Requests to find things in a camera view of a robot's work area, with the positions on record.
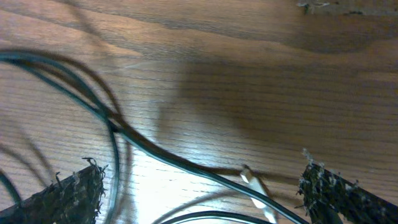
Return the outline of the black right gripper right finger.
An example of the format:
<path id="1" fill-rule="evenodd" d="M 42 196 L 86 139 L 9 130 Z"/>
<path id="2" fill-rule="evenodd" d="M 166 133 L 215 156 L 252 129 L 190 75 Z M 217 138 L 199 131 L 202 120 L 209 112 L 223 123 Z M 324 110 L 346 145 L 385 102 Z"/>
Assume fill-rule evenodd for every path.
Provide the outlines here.
<path id="1" fill-rule="evenodd" d="M 325 168 L 307 149 L 308 164 L 299 179 L 298 194 L 312 223 L 397 224 L 397 206 Z"/>

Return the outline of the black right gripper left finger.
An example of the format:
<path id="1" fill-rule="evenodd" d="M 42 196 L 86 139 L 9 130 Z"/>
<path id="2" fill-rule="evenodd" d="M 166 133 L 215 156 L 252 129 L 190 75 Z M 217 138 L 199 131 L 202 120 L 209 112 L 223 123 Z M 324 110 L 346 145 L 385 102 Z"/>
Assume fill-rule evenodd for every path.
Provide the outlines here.
<path id="1" fill-rule="evenodd" d="M 1 224 L 92 224 L 101 213 L 105 168 L 89 166 L 1 211 Z"/>

